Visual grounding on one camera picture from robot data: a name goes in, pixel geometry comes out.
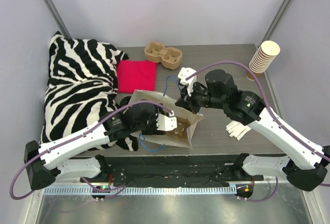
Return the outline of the checkered paper takeout bag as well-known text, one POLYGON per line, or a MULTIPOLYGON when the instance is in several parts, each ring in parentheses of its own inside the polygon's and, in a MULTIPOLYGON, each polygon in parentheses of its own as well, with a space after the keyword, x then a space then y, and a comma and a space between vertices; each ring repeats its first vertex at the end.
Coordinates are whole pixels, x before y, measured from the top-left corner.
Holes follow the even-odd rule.
POLYGON ((168 96, 170 78, 174 77, 168 76, 166 78, 166 86, 162 92, 135 90, 130 99, 130 102, 138 102, 140 100, 157 102, 173 111, 173 114, 165 111, 162 117, 158 119, 160 121, 158 127, 161 128, 163 134, 148 134, 146 131, 137 131, 131 135, 136 137, 141 143, 147 141, 161 146, 191 149, 192 137, 196 126, 205 117, 200 113, 194 114, 175 105, 176 100, 168 96))

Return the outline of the single cardboard cup carrier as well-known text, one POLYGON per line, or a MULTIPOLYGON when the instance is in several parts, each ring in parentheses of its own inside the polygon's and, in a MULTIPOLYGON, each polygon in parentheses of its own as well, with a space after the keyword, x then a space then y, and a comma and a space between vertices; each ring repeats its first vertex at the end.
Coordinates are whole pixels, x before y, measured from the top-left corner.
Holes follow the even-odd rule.
POLYGON ((186 118, 177 117, 177 127, 172 131, 166 131, 166 135, 174 140, 184 142, 188 139, 187 128, 190 127, 190 122, 186 118))

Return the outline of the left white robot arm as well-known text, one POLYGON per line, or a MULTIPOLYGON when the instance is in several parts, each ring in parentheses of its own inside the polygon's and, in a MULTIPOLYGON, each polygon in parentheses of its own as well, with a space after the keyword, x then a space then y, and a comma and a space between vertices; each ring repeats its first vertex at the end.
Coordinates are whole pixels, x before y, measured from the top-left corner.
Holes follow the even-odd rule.
POLYGON ((74 156, 88 149, 117 142, 134 132, 164 135, 176 128, 174 112, 161 104, 142 100, 105 114, 100 120, 56 141, 25 146, 24 168, 30 189, 46 188, 56 180, 89 178, 105 182, 111 168, 105 158, 96 155, 83 160, 74 156))

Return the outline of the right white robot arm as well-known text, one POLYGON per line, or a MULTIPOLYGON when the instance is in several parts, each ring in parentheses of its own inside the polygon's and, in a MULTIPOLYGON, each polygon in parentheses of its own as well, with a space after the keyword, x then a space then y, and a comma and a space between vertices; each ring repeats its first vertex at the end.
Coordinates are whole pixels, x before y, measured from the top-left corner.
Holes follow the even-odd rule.
POLYGON ((242 153, 233 166, 235 178, 286 178, 307 192, 322 184, 328 172, 328 146, 321 147, 293 130, 257 94, 239 90, 232 75, 224 70, 208 72, 205 85, 196 81, 195 72, 188 67, 180 69, 178 83, 182 89, 176 106, 192 113, 200 108, 221 109, 228 118, 257 131, 285 153, 281 157, 242 153))

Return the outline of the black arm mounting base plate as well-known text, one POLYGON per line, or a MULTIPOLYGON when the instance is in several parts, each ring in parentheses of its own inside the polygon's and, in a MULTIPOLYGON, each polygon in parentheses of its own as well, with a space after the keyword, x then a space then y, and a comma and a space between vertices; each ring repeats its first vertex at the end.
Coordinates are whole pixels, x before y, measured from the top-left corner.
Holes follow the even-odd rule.
POLYGON ((105 157, 107 169, 91 183, 127 187, 218 187, 231 182, 263 181, 235 167, 239 155, 105 157))

